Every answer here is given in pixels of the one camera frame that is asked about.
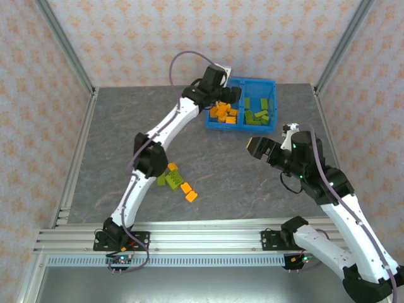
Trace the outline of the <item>wide aluminium mounting beam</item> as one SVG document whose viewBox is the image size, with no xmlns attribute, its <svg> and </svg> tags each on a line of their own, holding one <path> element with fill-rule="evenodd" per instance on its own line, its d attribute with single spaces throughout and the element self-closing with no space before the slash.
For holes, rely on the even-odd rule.
<svg viewBox="0 0 404 303">
<path fill-rule="evenodd" d="M 287 218 L 140 222 L 135 231 L 151 233 L 153 254 L 261 254 L 260 232 L 279 230 Z M 90 254 L 101 224 L 64 224 L 39 232 L 37 254 Z"/>
</svg>

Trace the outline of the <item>aluminium frame post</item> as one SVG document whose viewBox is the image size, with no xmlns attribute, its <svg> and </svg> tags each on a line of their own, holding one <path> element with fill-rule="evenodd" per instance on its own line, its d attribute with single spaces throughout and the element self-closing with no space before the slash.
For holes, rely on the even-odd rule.
<svg viewBox="0 0 404 303">
<path fill-rule="evenodd" d="M 70 63 L 73 71 L 82 84 L 83 88 L 89 95 L 93 95 L 95 87 L 93 86 L 90 77 L 85 71 L 76 51 L 73 49 L 71 42 L 61 23 L 59 22 L 54 10 L 52 9 L 48 0 L 33 0 L 42 14 L 45 22 L 48 24 L 53 36 L 60 45 L 64 55 L 66 56 L 68 62 Z"/>
<path fill-rule="evenodd" d="M 343 32 L 341 39 L 337 43 L 334 52 L 321 73 L 321 76 L 319 77 L 318 82 L 313 86 L 315 95 L 319 96 L 326 88 L 326 85 L 335 73 L 340 61 L 348 50 L 348 47 L 352 43 L 352 40 L 359 31 L 361 24 L 367 17 L 368 12 L 372 8 L 375 1 L 376 0 L 360 0 L 358 8 L 355 10 L 355 13 Z"/>
</svg>

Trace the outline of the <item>aluminium frame leg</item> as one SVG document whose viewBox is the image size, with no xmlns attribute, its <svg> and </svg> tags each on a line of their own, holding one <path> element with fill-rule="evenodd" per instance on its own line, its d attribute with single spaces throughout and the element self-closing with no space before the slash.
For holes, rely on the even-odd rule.
<svg viewBox="0 0 404 303">
<path fill-rule="evenodd" d="M 49 256 L 34 254 L 28 265 L 16 303 L 36 303 Z"/>
</svg>

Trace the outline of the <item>blue two-compartment plastic bin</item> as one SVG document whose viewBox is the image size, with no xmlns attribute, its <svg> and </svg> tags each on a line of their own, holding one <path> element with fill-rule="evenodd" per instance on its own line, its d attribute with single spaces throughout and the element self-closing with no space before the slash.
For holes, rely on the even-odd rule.
<svg viewBox="0 0 404 303">
<path fill-rule="evenodd" d="M 242 89 L 242 95 L 238 102 L 231 105 L 232 109 L 238 111 L 237 123 L 227 124 L 218 122 L 218 119 L 211 120 L 209 117 L 209 112 L 205 114 L 205 126 L 208 129 L 216 129 L 221 131 L 245 131 L 251 133 L 272 133 L 275 131 L 278 117 L 278 107 L 276 99 L 276 82 L 273 80 L 259 80 L 252 78 L 236 78 L 233 77 L 227 82 L 229 87 L 238 86 Z M 268 124 L 261 123 L 260 126 L 254 126 L 246 124 L 244 112 L 245 98 L 251 99 L 251 112 L 254 114 L 256 112 L 262 111 L 260 99 L 267 98 L 269 103 L 268 115 L 270 121 Z"/>
</svg>

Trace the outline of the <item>aluminium table side rail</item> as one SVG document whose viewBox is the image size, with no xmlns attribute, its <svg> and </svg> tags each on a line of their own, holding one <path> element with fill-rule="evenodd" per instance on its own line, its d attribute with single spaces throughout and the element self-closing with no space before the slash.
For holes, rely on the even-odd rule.
<svg viewBox="0 0 404 303">
<path fill-rule="evenodd" d="M 60 213 L 64 211 L 69 213 L 71 209 L 75 188 L 80 173 L 83 154 L 85 151 L 86 141 L 88 138 L 95 106 L 97 103 L 98 91 L 99 88 L 96 87 L 95 90 L 91 92 L 88 99 L 86 109 L 81 120 L 81 126 L 76 138 L 74 153 L 71 159 L 68 173 L 66 175 L 65 183 L 61 191 L 61 196 L 59 202 L 56 204 L 56 209 L 54 210 L 53 218 L 50 222 L 51 229 L 54 229 L 57 226 L 57 221 L 59 220 Z"/>
<path fill-rule="evenodd" d="M 340 168 L 340 162 L 338 160 L 338 155 L 337 155 L 337 152 L 336 152 L 336 149 L 335 149 L 335 146 L 334 146 L 334 142 L 333 142 L 333 138 L 332 138 L 332 135 L 331 135 L 330 128 L 328 126 L 325 111 L 324 111 L 323 105 L 321 103 L 319 93 L 318 93 L 318 91 L 317 91 L 317 89 L 316 89 L 316 87 L 314 85 L 312 85 L 312 92 L 313 92 L 314 99 L 315 99 L 317 107 L 318 107 L 319 114 L 321 116 L 321 120 L 322 120 L 322 123 L 323 123 L 323 126 L 324 126 L 324 130 L 326 132 L 328 142 L 330 144 L 330 149 L 331 149 L 331 152 L 333 154 L 333 158 L 335 160 L 336 167 Z"/>
</svg>

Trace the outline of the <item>grey metal panel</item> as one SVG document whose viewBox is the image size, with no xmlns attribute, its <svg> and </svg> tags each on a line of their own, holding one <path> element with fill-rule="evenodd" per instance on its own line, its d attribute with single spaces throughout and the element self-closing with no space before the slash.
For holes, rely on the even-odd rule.
<svg viewBox="0 0 404 303">
<path fill-rule="evenodd" d="M 352 303 L 340 280 L 319 267 L 47 268 L 36 303 Z"/>
</svg>

